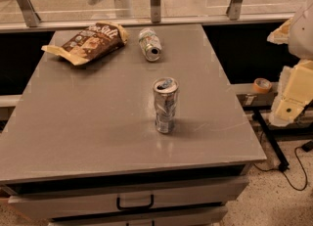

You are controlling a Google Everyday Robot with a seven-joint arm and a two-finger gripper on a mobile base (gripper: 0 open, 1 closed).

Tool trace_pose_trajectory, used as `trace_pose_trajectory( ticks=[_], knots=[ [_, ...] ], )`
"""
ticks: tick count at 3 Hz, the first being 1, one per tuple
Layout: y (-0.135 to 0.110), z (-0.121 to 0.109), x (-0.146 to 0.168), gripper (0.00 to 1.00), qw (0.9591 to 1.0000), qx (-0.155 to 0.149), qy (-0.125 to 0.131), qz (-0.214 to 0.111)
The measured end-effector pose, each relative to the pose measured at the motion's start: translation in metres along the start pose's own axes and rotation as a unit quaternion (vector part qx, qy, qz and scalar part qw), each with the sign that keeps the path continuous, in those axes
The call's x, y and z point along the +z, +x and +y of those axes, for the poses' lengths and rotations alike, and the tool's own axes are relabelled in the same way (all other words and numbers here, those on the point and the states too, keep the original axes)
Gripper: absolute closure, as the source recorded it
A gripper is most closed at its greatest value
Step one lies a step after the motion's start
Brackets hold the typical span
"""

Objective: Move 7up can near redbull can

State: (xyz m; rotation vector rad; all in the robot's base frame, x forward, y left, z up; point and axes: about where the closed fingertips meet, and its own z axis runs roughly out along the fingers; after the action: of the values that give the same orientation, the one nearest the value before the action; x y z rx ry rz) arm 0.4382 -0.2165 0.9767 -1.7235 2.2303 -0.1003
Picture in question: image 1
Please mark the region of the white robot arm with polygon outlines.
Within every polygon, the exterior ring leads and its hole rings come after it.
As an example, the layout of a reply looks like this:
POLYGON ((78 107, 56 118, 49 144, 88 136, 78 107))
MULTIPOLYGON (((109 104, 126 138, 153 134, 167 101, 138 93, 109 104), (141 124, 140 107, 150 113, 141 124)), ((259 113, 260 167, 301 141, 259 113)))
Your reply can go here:
POLYGON ((267 40, 287 44, 289 52, 299 58, 294 67, 283 67, 269 115, 272 125, 284 127, 293 123, 313 101, 313 0, 307 0, 267 40))

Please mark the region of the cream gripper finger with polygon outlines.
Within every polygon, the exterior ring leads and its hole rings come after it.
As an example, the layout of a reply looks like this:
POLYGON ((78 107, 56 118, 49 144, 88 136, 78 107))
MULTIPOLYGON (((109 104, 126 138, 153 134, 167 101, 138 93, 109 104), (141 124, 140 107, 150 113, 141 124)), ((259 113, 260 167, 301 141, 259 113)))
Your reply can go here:
POLYGON ((288 84, 288 80, 291 75, 291 69, 292 68, 289 67, 283 67, 280 75, 277 88, 278 94, 273 101, 269 115, 269 121, 274 126, 285 127, 293 123, 307 106, 288 102, 283 99, 283 92, 288 84))
POLYGON ((288 19, 268 35, 267 41, 278 45, 288 44, 290 27, 291 19, 288 19))

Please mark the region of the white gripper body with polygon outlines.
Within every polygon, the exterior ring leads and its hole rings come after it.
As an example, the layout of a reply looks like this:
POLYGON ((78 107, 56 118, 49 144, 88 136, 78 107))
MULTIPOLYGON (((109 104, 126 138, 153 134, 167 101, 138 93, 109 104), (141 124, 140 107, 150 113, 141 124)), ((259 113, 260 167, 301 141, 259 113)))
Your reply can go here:
POLYGON ((291 69, 288 84, 283 92, 283 99, 288 102, 308 105, 313 100, 313 62, 300 60, 291 69))

